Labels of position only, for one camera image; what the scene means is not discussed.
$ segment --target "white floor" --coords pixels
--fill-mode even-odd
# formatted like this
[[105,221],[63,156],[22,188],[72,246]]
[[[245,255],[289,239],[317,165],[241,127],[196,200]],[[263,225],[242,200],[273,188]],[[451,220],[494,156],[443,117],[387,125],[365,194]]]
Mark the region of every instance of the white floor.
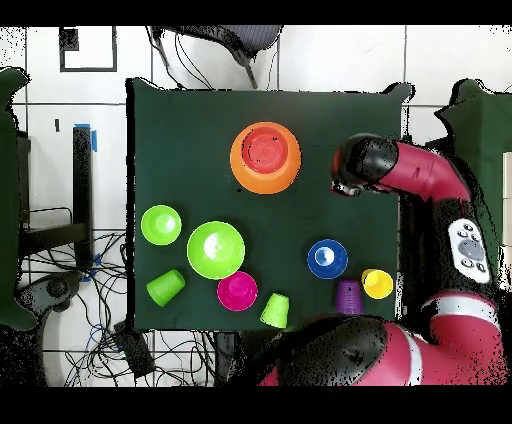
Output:
[[[79,27],[80,50],[67,52],[66,62],[76,67],[110,66],[111,29]],[[182,37],[182,44],[196,67],[218,88],[251,90],[245,70],[237,65],[222,46],[208,41]],[[164,37],[164,47],[175,78],[186,87],[199,88],[178,62],[174,37]],[[277,44],[261,52],[253,71],[259,89],[276,89],[277,58],[269,82],[271,60]],[[32,139],[30,202],[31,209],[72,207],[71,128],[89,123],[97,131],[97,152],[93,153],[93,196],[95,237],[125,230],[126,202],[126,122],[125,79],[144,77],[171,88],[162,61],[150,47],[144,27],[117,27],[117,72],[70,73],[59,70],[58,28],[0,28],[0,67],[26,69],[31,82],[13,99],[19,128]],[[479,78],[494,91],[512,85],[512,38],[509,30],[491,26],[285,26],[280,43],[280,89],[288,91],[366,91],[380,92],[394,82],[415,85],[410,104],[408,131],[416,143],[423,144],[445,136],[446,130],[434,112],[446,105],[453,85],[463,78]],[[60,131],[55,128],[59,120]],[[504,202],[511,204],[512,167],[509,165]],[[34,214],[33,226],[63,224],[63,211]],[[504,239],[512,244],[512,218],[505,222]],[[97,242],[96,251],[101,244]],[[109,253],[109,262],[122,264],[118,250]],[[505,247],[512,258],[512,247]],[[24,269],[33,273],[48,270],[48,265],[26,261]],[[23,275],[23,282],[37,274]],[[125,282],[116,282],[123,292]],[[80,295],[88,305],[89,316],[98,316],[97,293],[90,283],[82,283]],[[113,322],[124,318],[126,296],[109,295]],[[75,299],[63,314],[52,314],[46,328],[45,364],[51,385],[63,385],[71,365],[65,351],[76,358],[83,355],[90,335],[82,303]],[[157,364],[164,369],[190,369],[200,364],[190,343],[177,355],[165,355],[168,345],[191,338],[190,333],[154,332],[149,345]],[[196,373],[204,381],[204,367]],[[154,385],[162,373],[148,378]],[[110,385],[111,380],[95,380],[93,385]],[[177,384],[163,375],[158,386]],[[122,377],[119,385],[134,385],[133,377]],[[146,386],[144,379],[137,385]]]

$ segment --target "pink cup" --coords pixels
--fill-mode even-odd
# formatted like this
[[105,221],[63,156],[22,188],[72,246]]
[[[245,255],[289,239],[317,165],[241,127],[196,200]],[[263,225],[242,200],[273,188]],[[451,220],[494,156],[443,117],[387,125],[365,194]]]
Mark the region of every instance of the pink cup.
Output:
[[219,281],[217,297],[219,302],[230,311],[243,311],[249,308],[258,295],[256,281],[249,274],[237,271]]

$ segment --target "yellow cup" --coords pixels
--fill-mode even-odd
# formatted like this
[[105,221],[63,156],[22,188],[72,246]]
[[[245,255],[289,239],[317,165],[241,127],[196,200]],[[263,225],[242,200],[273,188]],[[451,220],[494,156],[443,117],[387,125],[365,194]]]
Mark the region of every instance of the yellow cup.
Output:
[[372,299],[384,299],[393,291],[393,278],[380,269],[367,269],[362,276],[363,288]]
[[372,268],[370,268],[370,269],[365,269],[365,270],[363,271],[363,274],[361,275],[361,283],[363,283],[363,284],[364,284],[364,280],[365,280],[366,276],[367,276],[370,272],[372,272],[372,271],[377,271],[377,270],[376,270],[376,269],[372,269]]

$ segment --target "black stand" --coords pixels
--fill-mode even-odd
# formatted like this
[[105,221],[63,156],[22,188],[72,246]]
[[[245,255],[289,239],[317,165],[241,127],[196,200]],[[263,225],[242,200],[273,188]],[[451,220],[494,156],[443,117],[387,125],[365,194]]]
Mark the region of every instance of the black stand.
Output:
[[[93,261],[92,181],[90,128],[73,128],[73,223],[43,229],[20,230],[20,256],[29,256],[68,243],[75,244],[76,265],[87,270]],[[20,178],[20,222],[30,223],[29,166],[30,139],[18,134]]]

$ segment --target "dark green table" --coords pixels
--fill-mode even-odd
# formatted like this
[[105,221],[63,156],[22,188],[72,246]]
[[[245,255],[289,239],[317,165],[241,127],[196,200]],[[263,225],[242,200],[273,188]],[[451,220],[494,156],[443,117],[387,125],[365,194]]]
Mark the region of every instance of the dark green table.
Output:
[[[349,199],[329,190],[332,154],[358,132],[400,137],[402,102],[411,86],[382,94],[233,91],[166,91],[133,80],[135,111],[135,326],[138,329],[258,330],[272,292],[290,298],[289,325],[334,312],[336,280],[308,270],[306,255],[323,238],[340,241],[349,256],[342,278],[358,279],[365,268],[397,270],[397,197],[363,193]],[[243,189],[231,172],[231,144],[246,126],[272,121],[294,133],[302,150],[297,180],[275,195]],[[183,228],[171,245],[153,246],[140,220],[149,207],[167,204]],[[217,281],[196,274],[186,244],[200,224],[220,220],[244,238],[242,270],[259,286],[256,302],[230,312],[217,300]],[[164,308],[146,284],[176,268],[186,286]],[[364,295],[365,313],[394,317],[395,294],[384,300]]]

